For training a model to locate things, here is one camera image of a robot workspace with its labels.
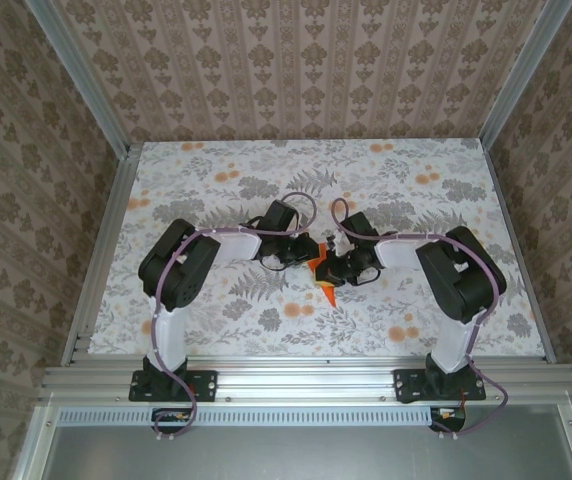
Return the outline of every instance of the table surface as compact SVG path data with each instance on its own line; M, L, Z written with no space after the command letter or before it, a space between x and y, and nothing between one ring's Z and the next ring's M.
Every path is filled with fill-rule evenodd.
M351 213L364 211L379 232L446 232L467 225L508 282L474 352L543 355L477 139L145 144L89 352L146 352L151 315L137 268L170 222L237 225L293 190L317 201L310 233L319 241L334 230L329 207L338 196ZM310 215L305 199L292 203ZM440 322L448 321L420 270L386 269L372 284L336 289L336 297L332 308L305 265L277 273L258 262L216 264L189 307L188 353L425 355Z

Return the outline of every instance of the floral wallpaper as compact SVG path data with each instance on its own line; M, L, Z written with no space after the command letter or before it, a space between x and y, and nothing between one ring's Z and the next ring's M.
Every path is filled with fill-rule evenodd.
M115 167L33 15L0 0L0 479L59 364Z
M56 0L132 142L477 137L545 0Z
M491 156L557 355L572 362L572 9Z
M541 356L524 281L478 139L163 142L143 147L90 353L143 354L149 301L136 272L176 218L232 226L288 192L312 195L317 241L335 231L342 196L380 233L447 232L468 225L500 266L508 288L481 330L479 355ZM307 200L294 198L303 216ZM365 272L362 281L372 279ZM421 269L389 268L374 283L337 288L333 308L306 265L283 272L259 262L213 265L187 309L192 355L426 355L442 321Z

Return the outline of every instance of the metal rail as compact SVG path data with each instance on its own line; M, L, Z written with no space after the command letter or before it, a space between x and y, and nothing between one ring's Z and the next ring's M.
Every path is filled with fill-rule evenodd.
M130 191L137 174L137 165L142 153L142 145L131 145L126 159L119 163L113 188L110 191L104 218L97 235L95 248L90 260L86 279L82 287L77 309L73 317L66 347L62 354L62 365L71 361L74 349L81 332L92 331L97 321L97 313L106 287L106 279L110 271L110 265L115 255L115 247L119 231L124 220Z
M133 405L128 401L132 372L141 356L92 355L68 368L46 371L39 395L42 405ZM572 368L542 359L479 358L477 365L504 386L511 404L572 401ZM422 368L421 357L288 358L195 357L189 369L217 370L217 403L235 406L401 405L395 399L392 371ZM497 404L499 391L487 385L487 400ZM166 405L167 403L144 403ZM439 405L417 402L413 405Z
M486 157L486 164L488 165L488 171L490 172L490 177L493 180L493 187L495 187L495 193L497 194L497 199L499 200L499 206L502 209L502 216L504 217L504 223L506 224L506 229L508 230L508 235L510 241L513 244L513 250L515 252L515 258L517 260L517 265L519 265L519 271L522 274L522 279L524 280L524 288L526 289L526 294L528 295L528 301L531 308L533 309L533 315L535 315L535 324L537 325L537 333L539 333L539 338L542 340L542 347L544 348L544 354L546 359L550 363L556 363L557 357L555 356L555 350L553 349L553 344L550 341L550 336L548 335L548 330L546 329L546 324L544 323L544 317L542 316L542 311L539 308L539 303L537 302L537 296L535 295L535 289L533 288L533 282L530 279L530 274L528 273L528 268L526 267L526 261L524 260L524 255L522 254L522 249L519 246L519 241L517 240L517 233L515 233L515 228L513 227L513 222L510 218L510 213L508 211L508 206L506 204L506 199L502 193L501 185L499 184L499 179L497 178L497 172L495 171L495 166L490 157L488 150L484 148L484 156Z

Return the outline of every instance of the black bracket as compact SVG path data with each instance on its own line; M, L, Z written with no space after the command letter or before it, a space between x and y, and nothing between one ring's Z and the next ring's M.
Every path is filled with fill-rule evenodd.
M256 217L242 225L255 230L285 232L294 218L299 221L297 210L281 200L274 200L263 217ZM319 245L307 232L296 237L266 233L258 234L258 237L262 243L255 260L260 263L264 258L274 255L283 265L282 269L285 269L319 257Z
M455 373L444 373L426 357L426 368L407 368L393 371L393 385L397 401L485 400L484 381L467 365Z
M214 402L217 395L215 370L186 370L187 362L173 373L180 377L198 402ZM131 402L189 402L184 389L144 357L144 368L133 373L128 399Z
M375 230L363 212L357 212L341 222L341 225L347 230L358 233L360 235L378 236ZM334 251L333 237L328 237L328 246L330 247L323 260L315 268L315 281L322 285L332 285L341 287L349 283L354 287L359 287L367 283L376 281L381 275L384 268L377 259L375 246L377 240L364 240L348 236L348 241L354 246L352 250L344 255L337 256ZM374 268L377 274L374 278L367 281L359 281L359 276L367 269Z

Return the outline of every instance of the purple cable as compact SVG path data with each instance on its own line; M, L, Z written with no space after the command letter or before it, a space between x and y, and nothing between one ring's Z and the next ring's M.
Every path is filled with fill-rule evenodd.
M504 387L502 387L501 385L499 385L494 380L491 380L486 375L484 375L475 366L475 362L473 361L473 358L471 356L471 352L473 351L473 347L475 345L475 340L477 339L477 334L479 333L479 328L481 327L482 322L484 320L486 320L493 313L493 310L495 310L495 307L497 307L497 303L499 302L499 286L497 285L497 280L495 280L495 277L494 277L493 273L491 272L490 268L488 268L488 266L479 257L479 255L477 255L475 252L473 252L466 245L458 242L457 240L453 240L452 238L449 238L445 235L440 235L437 233L426 233L426 234L423 234L423 233L401 233L401 234L400 233L394 233L391 235L372 236L372 235L361 235L359 233L351 232L350 230L348 230L346 227L344 227L340 223L340 221L337 219L337 216L335 215L335 207L336 207L337 203L339 203L339 202L342 202L344 204L344 208L345 208L344 218L345 219L348 218L348 211L349 211L348 202L341 197L333 200L333 203L331 204L331 208L330 208L330 214L333 217L333 221L335 222L335 225L337 225L337 228L339 228L345 234L350 235L354 238L362 239L362 240L421 240L421 239L442 240L446 243L450 243L454 247L457 247L459 250L461 250L466 255L468 255L470 258L472 258L475 261L475 263L477 263L480 266L480 268L483 270L483 272L488 277L491 288L493 289L493 301L490 304L490 306L486 309L486 311L484 313L482 313L477 318L477 320L475 320L475 326L473 327L473 332L471 333L470 340L468 341L468 345L466 346L466 360L467 360L468 365L470 366L471 370L473 370L473 372L475 372L477 375L479 375L482 379L486 380L493 387L497 388L500 392L502 392L502 395L504 396L504 398L503 398L502 402L499 404L499 406L491 414L489 414L488 417L486 417L484 420L482 420L481 422L479 422L476 425L473 425L472 427L465 428L465 429L463 429L457 433L453 432L451 429L449 429L448 427L446 427L446 426L444 426L438 422L433 422L435 425L437 425L438 427L440 427L441 429L443 429L447 433L451 433L453 436L455 436L455 435L458 435L458 436L459 435L466 435L466 434L472 433L475 430L486 425L489 421L491 421L493 419L493 417L497 416L501 412L501 410L506 406L506 404L508 403L508 392L506 391L506 389Z
M193 422L195 421L195 418L197 416L197 400L195 398L195 395L191 391L191 389L188 387L188 385L186 385L186 382L184 382L181 378L179 378L171 370L169 370L168 367L166 367L164 360L162 359L161 355L159 354L159 349L157 348L157 334L156 334L155 326L157 324L157 319L159 318L159 312L161 312L161 309L162 309L162 302L161 302L162 289L164 287L164 282L166 281L166 277L168 277L168 273L170 272L170 269L172 268L173 264L181 256L181 254L184 253L186 248L188 248L188 245L190 245L191 242L193 240L195 240L196 238L198 238L204 234L207 234L207 233L243 232L243 233L251 233L254 235L265 234L265 235L283 235L283 236L297 235L300 233L304 233L306 231L306 229L308 227L310 227L313 224L313 222L315 221L315 219L317 218L317 203L315 203L315 199L313 197L311 197L309 194L304 193L304 192L288 193L288 194L284 195L284 197L282 197L282 201L286 200L287 198L296 196L296 195L307 198L308 200L310 200L311 204L313 205L313 214L311 215L311 218L306 225L303 225L299 228L296 228L295 230L287 230L285 232L272 232L272 231L268 231L268 230L254 230L252 228L246 228L246 227L241 227L241 226L240 227L204 228L201 230L197 230L192 235L190 235L188 238L186 238L186 240L184 240L182 242L182 244L179 246L179 248L177 250L175 250L175 252L173 252L173 255L170 257L170 260L168 261L168 263L164 267L162 274L159 276L159 280L157 281L157 289L155 290L155 312L153 313L153 321L151 322L151 334L150 334L151 343L153 345L153 353L155 355L155 359L157 360L157 363L159 364L162 372L164 372L170 378L175 380L175 382L177 382L179 384L179 386L181 386L184 389L184 391L186 392L186 395L188 395L188 398L190 399L190 403L191 403L190 417L188 418L186 425L184 425L184 427L178 432L178 435L181 435L184 432L186 432L188 430L188 427L190 427L193 424ZM175 436L174 434L166 435L166 434L163 434L162 432L159 431L159 419L166 416L166 415L170 415L172 413L174 413L174 412L161 411L161 412L158 412L157 416L155 417L155 423L153 425L153 429L154 429L155 433L157 434L158 438L161 438L162 436L174 438L174 436Z

